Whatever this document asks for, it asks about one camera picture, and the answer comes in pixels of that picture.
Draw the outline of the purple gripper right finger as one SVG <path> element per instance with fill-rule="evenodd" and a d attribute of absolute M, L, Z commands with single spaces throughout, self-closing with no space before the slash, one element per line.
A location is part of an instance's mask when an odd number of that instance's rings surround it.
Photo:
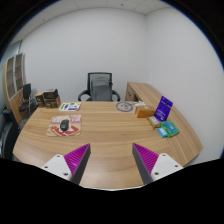
<path fill-rule="evenodd" d="M 144 185 L 182 169 L 168 154 L 157 154 L 136 143 L 132 145 L 132 154 Z"/>

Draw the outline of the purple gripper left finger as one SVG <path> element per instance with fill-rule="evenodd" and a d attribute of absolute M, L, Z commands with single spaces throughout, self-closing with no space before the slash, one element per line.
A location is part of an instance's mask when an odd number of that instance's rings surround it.
<path fill-rule="evenodd" d="M 90 145 L 86 144 L 66 155 L 56 154 L 42 169 L 79 185 L 90 154 Z"/>

